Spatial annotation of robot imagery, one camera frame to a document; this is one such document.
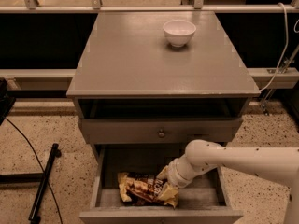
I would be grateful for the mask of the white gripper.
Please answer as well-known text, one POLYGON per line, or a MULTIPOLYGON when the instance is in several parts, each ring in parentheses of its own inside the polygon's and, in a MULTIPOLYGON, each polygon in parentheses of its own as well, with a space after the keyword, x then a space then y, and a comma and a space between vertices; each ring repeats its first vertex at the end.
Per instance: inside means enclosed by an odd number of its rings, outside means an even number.
POLYGON ((167 179, 157 196, 163 203, 178 203, 178 188, 183 189, 193 181, 193 169, 186 158, 175 158, 157 174, 157 178, 167 179))

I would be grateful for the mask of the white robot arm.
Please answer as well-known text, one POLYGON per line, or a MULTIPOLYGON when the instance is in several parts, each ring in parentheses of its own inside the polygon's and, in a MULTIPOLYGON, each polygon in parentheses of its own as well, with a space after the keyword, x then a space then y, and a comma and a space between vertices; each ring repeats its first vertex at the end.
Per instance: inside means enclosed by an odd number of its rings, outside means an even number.
POLYGON ((193 140, 184 154, 158 174, 172 186, 185 188, 217 167, 279 183, 291 189, 284 224, 299 224, 299 150, 296 147, 223 147, 206 140, 193 140))

